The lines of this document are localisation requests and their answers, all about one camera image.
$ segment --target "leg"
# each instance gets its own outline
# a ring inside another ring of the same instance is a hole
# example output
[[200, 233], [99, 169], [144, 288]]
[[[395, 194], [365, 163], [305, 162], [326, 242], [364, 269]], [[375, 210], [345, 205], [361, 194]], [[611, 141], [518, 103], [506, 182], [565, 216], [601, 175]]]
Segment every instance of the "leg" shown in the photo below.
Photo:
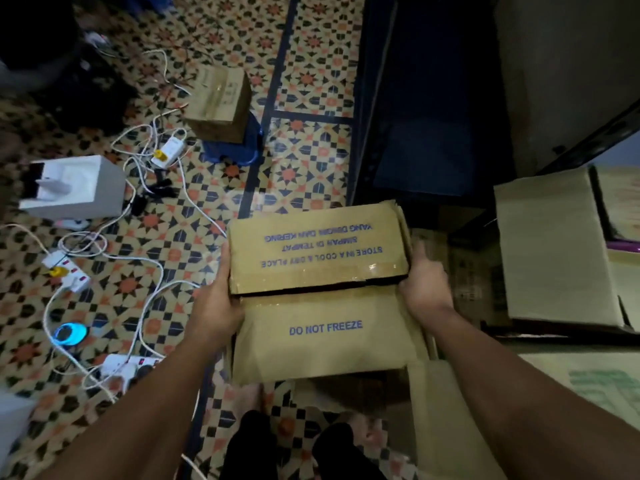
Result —
[[258, 411], [260, 387], [255, 387], [243, 387], [238, 393], [234, 414], [242, 418], [240, 429], [229, 441], [220, 480], [278, 480], [276, 437], [271, 432], [269, 417]]
[[336, 423], [325, 429], [313, 448], [323, 480], [386, 480], [375, 466], [353, 444], [353, 430], [347, 423]]

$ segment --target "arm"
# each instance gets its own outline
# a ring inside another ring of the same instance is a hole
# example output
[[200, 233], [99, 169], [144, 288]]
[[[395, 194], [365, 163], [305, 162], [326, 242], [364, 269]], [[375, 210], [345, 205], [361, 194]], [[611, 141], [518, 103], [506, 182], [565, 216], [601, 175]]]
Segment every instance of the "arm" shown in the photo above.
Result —
[[513, 479], [625, 479], [640, 431], [558, 384], [453, 309], [447, 275], [416, 246], [401, 292], [456, 373], [480, 432]]
[[201, 288], [174, 352], [76, 438], [39, 480], [173, 477], [205, 370], [243, 317], [228, 297], [229, 259], [225, 244], [216, 281]]

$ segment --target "person's left arm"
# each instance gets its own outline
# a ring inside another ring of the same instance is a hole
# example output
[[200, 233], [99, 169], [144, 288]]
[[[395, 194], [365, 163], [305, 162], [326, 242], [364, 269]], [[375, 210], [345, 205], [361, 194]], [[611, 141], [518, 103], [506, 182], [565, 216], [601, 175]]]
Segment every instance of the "person's left arm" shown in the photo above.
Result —
[[153, 471], [173, 477], [205, 370], [243, 318], [228, 295], [229, 259], [224, 245], [216, 281], [201, 288], [184, 339], [171, 355], [76, 438], [38, 480], [135, 479], [148, 477], [151, 464]]

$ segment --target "forearm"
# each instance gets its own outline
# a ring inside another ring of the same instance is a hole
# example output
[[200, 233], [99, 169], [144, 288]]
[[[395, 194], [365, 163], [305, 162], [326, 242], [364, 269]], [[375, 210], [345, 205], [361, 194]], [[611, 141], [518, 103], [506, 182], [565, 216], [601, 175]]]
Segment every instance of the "forearm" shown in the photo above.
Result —
[[[135, 479], [145, 474], [150, 461], [155, 462], [156, 471], [171, 478], [209, 359], [222, 346], [181, 342], [76, 439], [40, 480]], [[155, 455], [158, 448], [161, 456]]]
[[429, 332], [451, 363], [480, 431], [510, 478], [626, 478], [640, 432], [535, 369], [453, 310]]

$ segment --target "person's left hand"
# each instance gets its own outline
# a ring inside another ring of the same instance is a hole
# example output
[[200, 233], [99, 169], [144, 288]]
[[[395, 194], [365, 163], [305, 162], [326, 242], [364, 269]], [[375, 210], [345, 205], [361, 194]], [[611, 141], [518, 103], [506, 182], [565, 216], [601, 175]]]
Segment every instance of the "person's left hand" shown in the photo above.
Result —
[[186, 340], [222, 345], [240, 326], [244, 310], [237, 299], [229, 297], [230, 254], [228, 242], [225, 242], [215, 281], [200, 288], [193, 304], [193, 311], [184, 331]]

